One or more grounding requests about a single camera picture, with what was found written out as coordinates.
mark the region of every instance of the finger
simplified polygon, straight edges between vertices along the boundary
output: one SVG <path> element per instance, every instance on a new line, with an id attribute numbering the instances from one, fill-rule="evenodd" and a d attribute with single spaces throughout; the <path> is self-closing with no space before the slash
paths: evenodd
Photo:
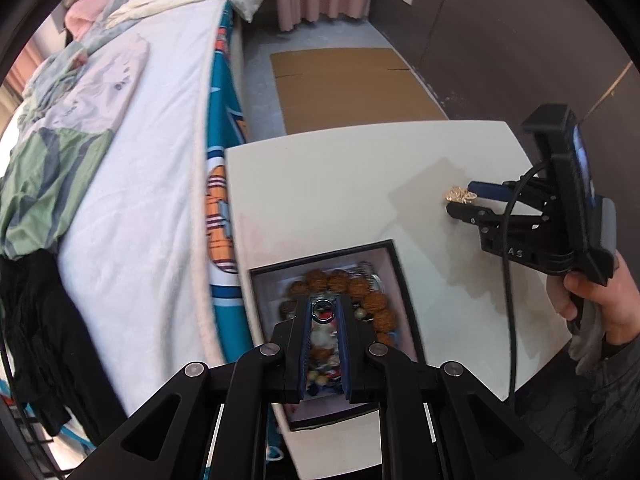
<path id="1" fill-rule="evenodd" d="M 580 272 L 570 272 L 564 277 L 564 286 L 576 296 L 595 303 L 605 304 L 607 300 L 607 290 L 601 285 L 590 282 L 584 274 Z"/>
<path id="2" fill-rule="evenodd" d="M 578 315 L 578 309 L 569 298 L 569 291 L 564 287 L 561 276 L 546 277 L 546 293 L 554 310 L 567 321 Z"/>

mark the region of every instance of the open jewelry box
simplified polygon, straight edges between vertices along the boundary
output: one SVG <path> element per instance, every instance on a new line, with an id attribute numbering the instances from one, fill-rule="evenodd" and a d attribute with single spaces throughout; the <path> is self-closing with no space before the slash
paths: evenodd
<path id="1" fill-rule="evenodd" d="M 326 286 L 318 270 L 328 278 Z M 293 300 L 292 290 L 299 292 L 302 288 L 304 294 L 306 287 L 312 305 L 327 304 L 335 296 L 329 284 L 335 290 L 336 283 L 338 288 L 345 283 L 348 287 L 359 278 L 360 284 L 363 279 L 369 283 L 369 294 L 376 292 L 371 298 L 380 300 L 379 293 L 383 293 L 384 309 L 393 313 L 385 315 L 393 323 L 385 326 L 382 317 L 374 320 L 379 313 L 370 314 L 363 308 L 371 310 L 371 300 L 355 299 L 356 289 L 352 289 L 356 294 L 352 297 L 356 317 L 374 323 L 380 340 L 393 344 L 413 361 L 425 362 L 414 309 L 392 240 L 251 269 L 250 277 L 264 340 L 269 340 L 275 325 L 290 315 L 287 303 Z M 313 321 L 311 340 L 305 399 L 300 404 L 285 406 L 289 429 L 316 428 L 376 410 L 375 404 L 349 404 L 342 394 L 335 320 L 322 324 Z"/>

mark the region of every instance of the cardboard sheet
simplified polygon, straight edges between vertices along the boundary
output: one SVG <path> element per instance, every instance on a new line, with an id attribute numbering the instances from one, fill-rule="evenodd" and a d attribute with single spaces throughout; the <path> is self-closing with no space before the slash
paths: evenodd
<path id="1" fill-rule="evenodd" d="M 271 63 L 288 134 L 446 119 L 390 48 L 295 50 Z"/>

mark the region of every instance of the black cable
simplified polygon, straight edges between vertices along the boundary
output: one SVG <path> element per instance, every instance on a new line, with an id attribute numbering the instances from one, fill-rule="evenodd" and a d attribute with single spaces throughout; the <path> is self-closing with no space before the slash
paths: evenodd
<path id="1" fill-rule="evenodd" d="M 18 414 L 20 415 L 20 420 L 24 424 L 24 427 L 27 429 L 27 432 L 31 437 L 31 441 L 33 442 L 33 445 L 38 448 L 41 455 L 44 457 L 44 462 L 46 462 L 46 466 L 50 469 L 50 471 L 55 475 L 55 477 L 58 480 L 65 480 L 65 476 L 59 471 L 57 466 L 53 463 L 53 460 L 51 460 L 51 457 L 45 451 L 44 447 L 42 447 L 42 444 L 40 443 L 40 439 L 36 435 L 36 432 L 33 429 L 33 426 L 27 420 L 27 416 L 24 413 L 22 404 L 20 403 L 20 401 L 17 399 L 15 395 L 14 374 L 11 371 L 11 363 L 9 362 L 9 355 L 7 354 L 6 344 L 4 343 L 4 322 L 2 322 L 1 316 L 0 316 L 0 354 L 2 357 L 2 366 L 4 367 L 4 373 L 6 374 L 6 381 L 9 383 L 9 390 L 11 391 L 11 396 L 14 400 L 15 407 L 18 410 Z M 31 453 L 31 457 L 33 458 L 34 462 L 37 464 L 38 459 L 35 457 L 31 449 L 29 449 L 29 453 Z"/>
<path id="2" fill-rule="evenodd" d="M 511 290 L 511 270 L 509 268 L 509 220 L 511 218 L 511 212 L 513 207 L 518 201 L 518 197 L 522 192 L 522 189 L 527 185 L 527 182 L 531 180 L 537 173 L 546 168 L 546 162 L 540 162 L 525 173 L 516 184 L 513 189 L 513 195 L 507 203 L 507 207 L 504 208 L 502 215 L 502 224 L 500 226 L 502 230 L 502 278 L 504 279 L 504 301 L 507 306 L 507 321 L 509 323 L 509 395 L 507 396 L 507 405 L 511 409 L 515 409 L 516 403 L 516 371 L 518 369 L 518 335 L 516 334 L 516 315 L 513 308 L 513 291 Z"/>

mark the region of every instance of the black device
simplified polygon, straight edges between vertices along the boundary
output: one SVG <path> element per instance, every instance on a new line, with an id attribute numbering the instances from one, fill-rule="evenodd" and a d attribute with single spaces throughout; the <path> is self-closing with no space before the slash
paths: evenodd
<path id="1" fill-rule="evenodd" d="M 335 314 L 345 396 L 380 406 L 385 480 L 577 479 L 461 364 L 419 364 L 376 342 L 346 295 L 335 300 Z M 302 399 L 310 325 L 311 305 L 299 298 L 295 318 L 276 325 L 270 343 L 234 364 L 185 366 L 69 478 L 200 480 L 221 404 L 210 478 L 264 478 L 268 404 Z"/>
<path id="2" fill-rule="evenodd" d="M 575 114 L 567 105 L 539 106 L 522 124 L 532 134 L 545 164 L 544 177 L 532 177 L 518 201 L 540 215 L 512 215 L 508 257 L 545 274 L 580 270 L 599 285 L 613 276 L 616 254 L 616 207 L 594 192 L 591 171 Z M 479 198 L 508 202 L 516 182 L 470 182 Z M 502 254 L 503 215 L 491 208 L 450 202 L 453 218 L 476 225 L 482 250 Z"/>

